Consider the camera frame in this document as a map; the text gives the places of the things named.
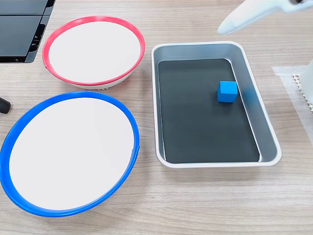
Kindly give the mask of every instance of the wooden table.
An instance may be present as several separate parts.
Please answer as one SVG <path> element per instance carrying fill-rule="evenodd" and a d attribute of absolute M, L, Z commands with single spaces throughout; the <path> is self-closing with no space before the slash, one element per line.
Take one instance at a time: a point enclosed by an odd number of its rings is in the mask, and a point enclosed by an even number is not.
<path fill-rule="evenodd" d="M 0 64 L 0 96 L 12 103 L 10 113 L 0 116 L 0 143 L 34 105 L 79 90 L 45 69 L 41 52 L 47 37 L 76 18 L 110 15 L 135 24 L 146 40 L 144 59 L 131 77 L 103 91 L 133 113 L 139 125 L 141 150 L 123 186 L 101 205 L 75 216 L 44 218 L 29 214 L 0 189 L 0 234 L 313 234 L 313 148 L 280 78 L 271 68 L 306 65 L 313 59 L 313 11 L 274 14 L 240 32 L 218 35 L 219 24 L 239 2 L 57 1 L 35 62 Z M 160 43 L 222 40 L 236 41 L 244 47 L 283 158 L 268 168 L 166 168 L 155 157 L 151 48 Z"/>

